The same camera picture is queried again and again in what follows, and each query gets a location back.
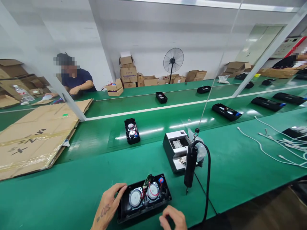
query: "metal frame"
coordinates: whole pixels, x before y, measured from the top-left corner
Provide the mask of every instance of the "metal frame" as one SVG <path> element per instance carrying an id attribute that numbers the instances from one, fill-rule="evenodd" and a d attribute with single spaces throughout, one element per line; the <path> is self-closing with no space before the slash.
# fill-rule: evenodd
<path id="1" fill-rule="evenodd" d="M 290 20 L 288 25 L 280 32 L 280 34 L 271 43 L 269 48 L 258 59 L 255 67 L 246 76 L 244 81 L 241 83 L 241 85 L 237 88 L 237 90 L 232 95 L 233 97 L 237 97 L 242 92 L 242 90 L 251 81 L 254 75 L 265 64 L 265 62 L 272 56 L 272 54 L 276 51 L 276 49 L 284 42 L 287 36 L 292 32 L 292 30 L 297 26 L 297 24 L 305 17 L 306 14 L 307 14 L 307 2 L 299 9 L 299 11 Z"/>
<path id="2" fill-rule="evenodd" d="M 226 9 L 239 9 L 240 3 L 233 2 L 221 2 L 212 0 L 195 0 L 195 1 L 183 1 L 183 0 L 125 0 L 134 2 L 149 2 L 149 3 L 165 3 L 175 5 L 190 5 L 190 6 L 204 6 Z M 287 6 L 271 6 L 271 5 L 258 5 L 243 3 L 241 10 L 253 10 L 253 11 L 271 11 L 271 12 L 287 12 L 296 13 L 299 11 L 299 7 L 287 7 Z"/>
<path id="3" fill-rule="evenodd" d="M 72 109 L 72 111 L 77 115 L 81 121 L 85 121 L 86 117 L 83 112 L 79 109 L 75 101 L 71 98 L 70 94 L 65 90 L 64 86 L 60 81 L 54 76 L 55 68 L 50 67 L 47 63 L 52 63 L 53 59 L 47 60 L 41 56 L 36 48 L 35 44 L 29 39 L 28 35 L 19 27 L 15 19 L 0 1 L 0 25 L 8 33 L 10 38 L 16 42 L 19 48 L 22 49 L 24 54 L 36 63 L 37 68 L 44 73 L 45 78 L 53 86 L 53 88 L 65 98 L 65 102 Z"/>

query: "man in navy shirt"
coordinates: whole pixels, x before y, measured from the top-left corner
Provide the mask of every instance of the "man in navy shirt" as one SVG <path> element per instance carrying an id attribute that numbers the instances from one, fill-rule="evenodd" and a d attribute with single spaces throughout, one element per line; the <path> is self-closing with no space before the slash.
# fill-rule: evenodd
<path id="1" fill-rule="evenodd" d="M 56 57 L 57 65 L 62 67 L 62 85 L 70 93 L 71 96 L 79 95 L 83 92 L 97 91 L 93 78 L 90 73 L 75 65 L 74 58 L 67 53 L 59 53 Z M 47 93 L 52 97 L 58 96 L 56 93 Z"/>

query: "standing fan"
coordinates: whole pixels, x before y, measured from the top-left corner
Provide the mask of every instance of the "standing fan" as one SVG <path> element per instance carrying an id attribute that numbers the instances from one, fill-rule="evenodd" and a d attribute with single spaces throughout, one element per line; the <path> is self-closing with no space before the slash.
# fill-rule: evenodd
<path id="1" fill-rule="evenodd" d="M 169 66 L 172 65 L 170 69 L 170 77 L 169 77 L 169 84 L 172 78 L 172 73 L 179 70 L 183 63 L 183 52 L 179 48 L 172 48 L 170 51 L 168 51 L 164 57 L 163 60 L 163 66 L 164 69 L 167 71 L 167 75 L 169 74 Z"/>

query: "electric screwdriver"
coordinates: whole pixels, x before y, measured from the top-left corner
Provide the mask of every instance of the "electric screwdriver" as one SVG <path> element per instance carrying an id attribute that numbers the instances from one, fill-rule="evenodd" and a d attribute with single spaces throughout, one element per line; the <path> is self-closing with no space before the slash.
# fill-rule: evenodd
<path id="1" fill-rule="evenodd" d="M 186 155 L 186 167 L 185 167 L 185 186 L 186 194 L 188 193 L 188 188 L 192 187 L 194 171 L 197 161 L 197 147 L 195 144 L 188 146 L 188 153 Z"/>

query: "dark shirt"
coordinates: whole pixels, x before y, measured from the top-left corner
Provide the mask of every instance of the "dark shirt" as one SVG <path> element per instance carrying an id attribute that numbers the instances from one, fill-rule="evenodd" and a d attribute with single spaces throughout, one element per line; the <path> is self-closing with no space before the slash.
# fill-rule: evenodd
<path id="1" fill-rule="evenodd" d="M 273 65 L 273 69 L 284 69 L 284 68 L 292 68 L 296 64 L 296 55 L 291 55 L 288 57 L 285 57 L 284 59 L 277 62 L 275 65 Z"/>
<path id="2" fill-rule="evenodd" d="M 84 69 L 78 69 L 76 78 L 70 77 L 69 74 L 67 74 L 67 73 L 62 74 L 62 85 L 67 86 L 70 89 L 72 89 L 76 86 L 82 85 L 86 81 L 93 81 L 93 78 L 90 75 L 90 73 L 88 71 L 84 70 Z M 96 91 L 97 90 L 96 90 L 95 86 L 93 86 L 90 89 L 83 90 L 83 92 L 96 92 Z"/>

